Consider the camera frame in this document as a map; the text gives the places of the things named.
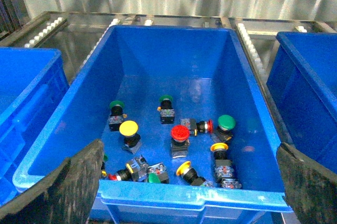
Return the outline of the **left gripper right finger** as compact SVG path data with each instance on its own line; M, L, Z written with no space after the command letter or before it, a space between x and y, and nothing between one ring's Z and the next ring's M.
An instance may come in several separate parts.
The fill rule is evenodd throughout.
M285 142L276 158L285 202L300 223L336 223L336 174Z

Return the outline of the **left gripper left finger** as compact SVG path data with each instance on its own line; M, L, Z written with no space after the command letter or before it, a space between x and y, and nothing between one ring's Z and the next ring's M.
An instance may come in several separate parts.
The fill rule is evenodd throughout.
M86 223L98 191L103 142L96 139L1 207L1 223Z

